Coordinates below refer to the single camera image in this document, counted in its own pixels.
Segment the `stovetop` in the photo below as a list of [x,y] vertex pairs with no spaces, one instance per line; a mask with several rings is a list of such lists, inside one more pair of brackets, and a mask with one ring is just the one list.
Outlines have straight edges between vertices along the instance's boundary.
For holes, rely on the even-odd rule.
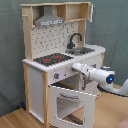
[[36,58],[36,59],[34,59],[34,62],[37,62],[39,64],[42,64],[42,65],[48,67],[48,66],[52,66],[57,63],[67,61],[69,59],[73,59],[73,57],[70,57],[70,56],[67,56],[67,55],[64,55],[61,53],[54,53],[51,55]]

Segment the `knob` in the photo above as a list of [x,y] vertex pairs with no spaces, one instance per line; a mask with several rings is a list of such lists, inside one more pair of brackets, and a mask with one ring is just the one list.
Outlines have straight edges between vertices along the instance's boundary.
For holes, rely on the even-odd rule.
[[58,73],[55,73],[55,74],[54,74],[54,78],[55,78],[55,79],[59,79],[59,74],[58,74]]

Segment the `sink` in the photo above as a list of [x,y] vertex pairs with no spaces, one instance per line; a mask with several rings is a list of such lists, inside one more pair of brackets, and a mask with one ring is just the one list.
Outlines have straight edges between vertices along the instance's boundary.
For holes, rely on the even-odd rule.
[[85,48],[85,47],[77,47],[77,48],[73,48],[73,49],[68,49],[65,51],[65,53],[68,54],[73,54],[75,56],[79,56],[79,55],[83,55],[83,54],[88,54],[90,52],[94,52],[94,49],[91,48]]

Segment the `oven handle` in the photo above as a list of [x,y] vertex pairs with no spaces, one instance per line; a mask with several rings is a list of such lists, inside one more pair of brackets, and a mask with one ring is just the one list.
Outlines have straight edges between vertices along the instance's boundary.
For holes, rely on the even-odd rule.
[[60,95],[64,98],[68,98],[68,99],[72,99],[72,100],[78,100],[79,99],[78,96],[68,96],[68,95],[65,95],[64,93],[60,93]]

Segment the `wall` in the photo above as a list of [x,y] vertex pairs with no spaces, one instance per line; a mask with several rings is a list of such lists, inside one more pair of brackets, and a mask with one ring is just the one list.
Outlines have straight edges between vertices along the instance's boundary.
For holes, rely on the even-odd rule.
[[[66,50],[71,36],[78,33],[78,29],[79,22],[33,28],[31,32],[33,58]],[[73,38],[73,43],[78,46],[78,35]]]
[[[20,4],[70,1],[79,0],[0,0],[0,116],[14,111],[25,101]],[[106,48],[105,65],[116,71],[115,83],[122,85],[128,78],[128,1],[91,1],[95,9],[93,22],[87,22],[86,43]]]

